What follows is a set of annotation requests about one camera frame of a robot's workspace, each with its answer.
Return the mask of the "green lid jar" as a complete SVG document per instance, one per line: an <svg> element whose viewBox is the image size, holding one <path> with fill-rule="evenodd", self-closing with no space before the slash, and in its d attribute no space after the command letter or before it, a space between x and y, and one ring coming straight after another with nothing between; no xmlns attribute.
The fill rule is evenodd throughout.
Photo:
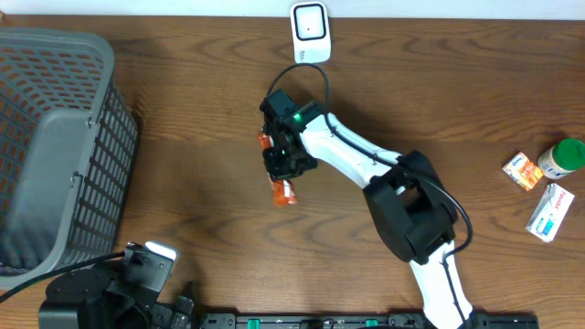
<svg viewBox="0 0 585 329"><path fill-rule="evenodd" d="M549 179L560 179L578 171L584 166L584 143L565 139L540 155L537 165Z"/></svg>

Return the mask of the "small orange box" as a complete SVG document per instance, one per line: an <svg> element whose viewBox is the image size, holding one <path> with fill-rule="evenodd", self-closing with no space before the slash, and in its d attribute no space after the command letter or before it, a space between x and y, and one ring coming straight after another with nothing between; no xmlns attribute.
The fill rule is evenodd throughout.
<svg viewBox="0 0 585 329"><path fill-rule="evenodd" d="M514 155L502 170L526 191L532 190L544 176L543 171L522 152Z"/></svg>

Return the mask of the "grey plastic mesh basket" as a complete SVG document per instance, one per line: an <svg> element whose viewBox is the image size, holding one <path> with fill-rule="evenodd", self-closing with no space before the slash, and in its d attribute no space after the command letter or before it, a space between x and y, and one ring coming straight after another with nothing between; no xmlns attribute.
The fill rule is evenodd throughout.
<svg viewBox="0 0 585 329"><path fill-rule="evenodd" d="M80 32L1 31L1 286L111 252L137 152L114 53Z"/></svg>

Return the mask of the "black mounting rail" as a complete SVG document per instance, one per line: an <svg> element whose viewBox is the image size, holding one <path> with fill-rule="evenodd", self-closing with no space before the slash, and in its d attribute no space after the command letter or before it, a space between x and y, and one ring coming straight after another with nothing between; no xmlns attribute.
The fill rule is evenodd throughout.
<svg viewBox="0 0 585 329"><path fill-rule="evenodd" d="M387 315L236 315L205 313L199 329L431 329L434 325L422 313ZM539 329L535 315L492 315L477 313L467 328Z"/></svg>

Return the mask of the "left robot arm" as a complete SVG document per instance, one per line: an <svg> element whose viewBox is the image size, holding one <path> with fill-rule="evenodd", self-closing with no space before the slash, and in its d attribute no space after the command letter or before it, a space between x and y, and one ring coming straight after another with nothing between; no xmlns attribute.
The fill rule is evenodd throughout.
<svg viewBox="0 0 585 329"><path fill-rule="evenodd" d="M41 329L197 328L195 301L183 292L173 303L158 297L178 252L154 241L130 243L117 260L58 276L38 312Z"/></svg>

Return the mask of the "white blue medicine box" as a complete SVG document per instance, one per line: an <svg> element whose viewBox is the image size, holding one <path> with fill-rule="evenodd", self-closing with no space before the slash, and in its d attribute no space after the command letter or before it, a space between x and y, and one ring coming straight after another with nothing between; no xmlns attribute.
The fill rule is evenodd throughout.
<svg viewBox="0 0 585 329"><path fill-rule="evenodd" d="M528 220L526 230L546 243L552 242L574 198L558 184L549 184Z"/></svg>

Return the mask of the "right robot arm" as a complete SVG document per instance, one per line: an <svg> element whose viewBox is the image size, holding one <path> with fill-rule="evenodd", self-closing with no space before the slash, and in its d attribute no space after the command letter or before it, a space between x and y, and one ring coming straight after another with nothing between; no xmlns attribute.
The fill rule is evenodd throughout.
<svg viewBox="0 0 585 329"><path fill-rule="evenodd" d="M347 129L324 105L300 106L283 91L260 105L259 137L275 200L292 204L292 179L325 162L359 186L386 247L408 263L437 328L469 328L473 307L454 263L454 225L464 212L445 191L429 159L418 151L386 150Z"/></svg>

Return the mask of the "white barcode scanner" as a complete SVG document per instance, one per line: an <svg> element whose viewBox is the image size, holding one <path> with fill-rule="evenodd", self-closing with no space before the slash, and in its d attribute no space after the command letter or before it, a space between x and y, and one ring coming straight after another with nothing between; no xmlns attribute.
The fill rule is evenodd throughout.
<svg viewBox="0 0 585 329"><path fill-rule="evenodd" d="M290 9L294 60L323 63L331 57L332 41L327 7L320 1L306 1Z"/></svg>

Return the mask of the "red Top chocolate bar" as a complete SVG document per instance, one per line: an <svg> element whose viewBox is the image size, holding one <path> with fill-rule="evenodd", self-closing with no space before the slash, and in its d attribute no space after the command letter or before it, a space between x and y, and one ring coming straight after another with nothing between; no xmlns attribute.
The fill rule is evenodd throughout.
<svg viewBox="0 0 585 329"><path fill-rule="evenodd" d="M274 143L269 135L265 133L259 133L258 140L263 151L273 150ZM293 185L289 180L278 180L269 176L269 181L271 183L273 203L275 206L288 206L297 204L297 197L293 191Z"/></svg>

